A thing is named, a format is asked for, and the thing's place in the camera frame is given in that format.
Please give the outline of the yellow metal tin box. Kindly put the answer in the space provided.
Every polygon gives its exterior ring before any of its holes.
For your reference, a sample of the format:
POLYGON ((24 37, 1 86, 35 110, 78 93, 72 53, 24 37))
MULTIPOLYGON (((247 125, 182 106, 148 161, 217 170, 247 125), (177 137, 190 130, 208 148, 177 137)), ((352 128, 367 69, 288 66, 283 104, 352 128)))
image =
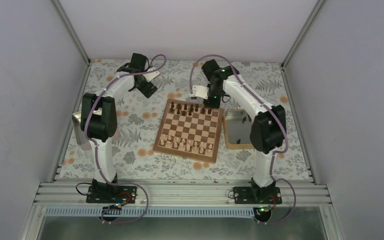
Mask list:
POLYGON ((226 110, 222 117, 222 122, 227 149, 254 149, 250 140, 252 120, 244 109, 226 110))

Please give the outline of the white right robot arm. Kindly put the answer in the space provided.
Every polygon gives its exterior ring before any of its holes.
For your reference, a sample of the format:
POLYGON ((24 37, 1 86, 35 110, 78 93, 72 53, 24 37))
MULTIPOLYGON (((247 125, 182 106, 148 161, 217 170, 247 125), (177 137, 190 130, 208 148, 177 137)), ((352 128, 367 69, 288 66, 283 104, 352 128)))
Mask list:
POLYGON ((270 197, 269 186, 274 180, 270 173, 269 154, 280 148, 286 139, 286 112, 281 105, 266 102, 253 90, 233 66, 220 67, 216 60, 206 61, 202 72, 208 80, 207 108, 218 109, 224 95, 235 100, 251 118, 249 134, 251 144, 257 151, 255 173, 252 177, 251 198, 258 204, 270 197))

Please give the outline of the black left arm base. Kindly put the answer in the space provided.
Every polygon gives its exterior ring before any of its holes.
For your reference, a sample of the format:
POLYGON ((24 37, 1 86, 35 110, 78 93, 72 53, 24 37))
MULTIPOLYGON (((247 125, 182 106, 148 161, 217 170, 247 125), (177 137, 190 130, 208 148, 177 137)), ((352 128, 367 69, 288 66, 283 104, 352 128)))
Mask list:
POLYGON ((134 204, 136 195, 136 186, 92 185, 88 189, 86 202, 98 204, 134 204))

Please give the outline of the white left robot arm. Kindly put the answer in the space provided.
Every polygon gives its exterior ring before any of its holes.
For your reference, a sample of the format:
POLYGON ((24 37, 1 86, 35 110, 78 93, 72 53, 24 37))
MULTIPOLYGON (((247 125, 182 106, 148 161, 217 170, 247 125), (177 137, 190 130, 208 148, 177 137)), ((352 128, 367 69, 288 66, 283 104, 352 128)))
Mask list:
POLYGON ((130 62, 122 65, 101 93, 85 93, 81 102, 80 128, 91 145, 96 173, 94 181, 104 184, 99 196, 111 203, 119 197, 117 173, 113 162, 113 137, 118 128, 117 102, 133 90, 150 98, 157 87, 151 82, 159 68, 143 54, 133 53, 130 62))

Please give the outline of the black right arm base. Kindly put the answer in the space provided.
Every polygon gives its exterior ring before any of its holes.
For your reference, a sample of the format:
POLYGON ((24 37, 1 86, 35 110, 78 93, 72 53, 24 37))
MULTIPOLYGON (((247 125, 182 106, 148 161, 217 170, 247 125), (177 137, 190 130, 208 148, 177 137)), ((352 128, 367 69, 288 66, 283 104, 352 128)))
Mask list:
POLYGON ((282 194, 279 187, 236 186, 233 189, 233 199, 239 205, 270 205, 282 204, 282 194))

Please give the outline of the metal tin under left arm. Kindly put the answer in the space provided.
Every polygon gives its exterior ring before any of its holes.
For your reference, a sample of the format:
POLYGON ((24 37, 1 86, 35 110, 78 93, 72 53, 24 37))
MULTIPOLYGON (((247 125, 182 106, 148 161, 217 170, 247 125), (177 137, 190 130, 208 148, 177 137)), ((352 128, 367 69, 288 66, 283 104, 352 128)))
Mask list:
MULTIPOLYGON (((102 114, 102 110, 99 109, 99 110, 95 110, 93 112, 94 114, 96 115, 101 115, 102 114)), ((78 112, 75 112, 72 114, 71 116, 71 120, 72 120, 72 125, 73 125, 73 130, 74 130, 74 133, 75 133, 75 138, 76 138, 76 142, 77 144, 80 146, 80 148, 84 151, 87 151, 87 150, 90 150, 92 147, 91 147, 91 144, 89 143, 89 141, 85 138, 84 136, 84 132, 82 131, 81 129, 81 111, 78 111, 78 112)), ((121 136, 120 134, 120 130, 119 128, 117 127, 116 128, 116 132, 114 134, 114 136, 112 137, 112 141, 113 143, 121 136)))

